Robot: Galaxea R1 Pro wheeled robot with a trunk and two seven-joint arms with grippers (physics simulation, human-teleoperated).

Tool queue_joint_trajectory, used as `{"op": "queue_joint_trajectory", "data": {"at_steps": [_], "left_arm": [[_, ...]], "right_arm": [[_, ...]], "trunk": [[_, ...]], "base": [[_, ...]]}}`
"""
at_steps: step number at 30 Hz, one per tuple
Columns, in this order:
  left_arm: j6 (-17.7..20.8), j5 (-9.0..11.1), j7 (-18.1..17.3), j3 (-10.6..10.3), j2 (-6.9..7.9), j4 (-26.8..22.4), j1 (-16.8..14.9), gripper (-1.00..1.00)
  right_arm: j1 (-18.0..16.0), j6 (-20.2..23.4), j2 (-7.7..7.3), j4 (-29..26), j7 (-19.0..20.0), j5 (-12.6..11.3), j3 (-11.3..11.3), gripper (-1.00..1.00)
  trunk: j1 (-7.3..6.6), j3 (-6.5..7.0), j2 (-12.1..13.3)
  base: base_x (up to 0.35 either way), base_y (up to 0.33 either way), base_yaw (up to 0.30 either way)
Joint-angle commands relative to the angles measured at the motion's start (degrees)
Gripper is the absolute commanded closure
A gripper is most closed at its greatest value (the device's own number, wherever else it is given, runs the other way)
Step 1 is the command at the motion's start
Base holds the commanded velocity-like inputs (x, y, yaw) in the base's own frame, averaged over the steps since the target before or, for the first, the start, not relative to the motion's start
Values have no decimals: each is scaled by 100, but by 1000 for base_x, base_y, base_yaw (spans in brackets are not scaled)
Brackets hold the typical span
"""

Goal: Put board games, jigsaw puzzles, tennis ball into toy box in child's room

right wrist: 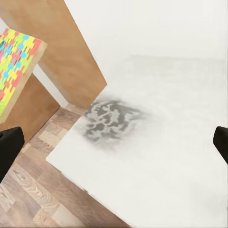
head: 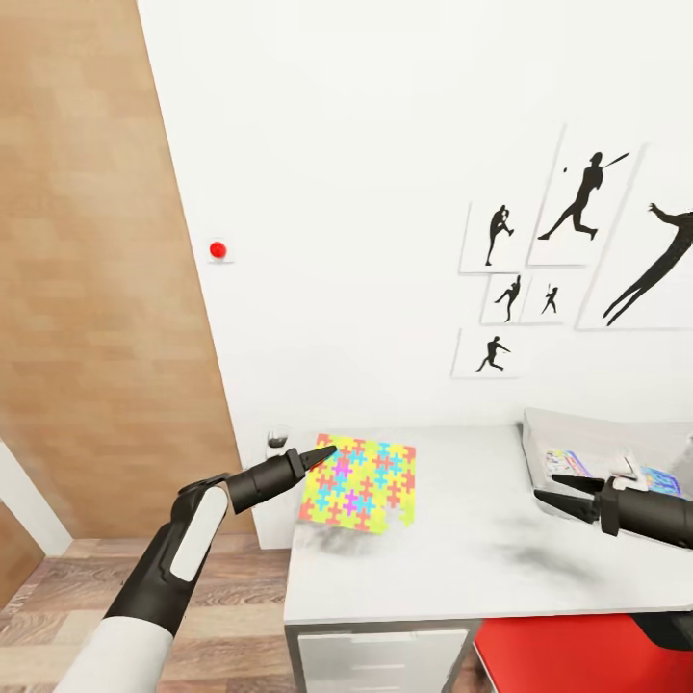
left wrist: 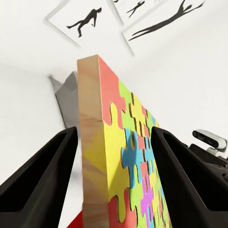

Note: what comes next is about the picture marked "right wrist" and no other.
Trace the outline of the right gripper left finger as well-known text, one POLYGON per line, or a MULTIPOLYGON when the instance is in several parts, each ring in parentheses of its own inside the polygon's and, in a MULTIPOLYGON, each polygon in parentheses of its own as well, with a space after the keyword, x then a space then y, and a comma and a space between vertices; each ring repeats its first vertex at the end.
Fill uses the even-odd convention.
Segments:
POLYGON ((20 126, 0 132, 0 183, 25 145, 20 126))

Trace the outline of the jigsaw puzzle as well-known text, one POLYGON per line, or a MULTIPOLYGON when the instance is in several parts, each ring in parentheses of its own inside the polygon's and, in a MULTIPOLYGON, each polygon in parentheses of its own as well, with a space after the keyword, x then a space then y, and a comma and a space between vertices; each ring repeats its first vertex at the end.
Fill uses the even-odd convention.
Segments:
POLYGON ((0 125, 7 120, 47 45, 9 28, 0 36, 0 125))

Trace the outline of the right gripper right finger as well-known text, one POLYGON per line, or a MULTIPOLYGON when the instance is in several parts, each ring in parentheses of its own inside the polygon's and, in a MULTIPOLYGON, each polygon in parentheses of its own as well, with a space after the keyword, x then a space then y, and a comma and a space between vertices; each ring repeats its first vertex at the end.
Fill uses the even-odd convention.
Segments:
POLYGON ((228 165, 228 128, 222 126, 216 128, 213 144, 228 165))

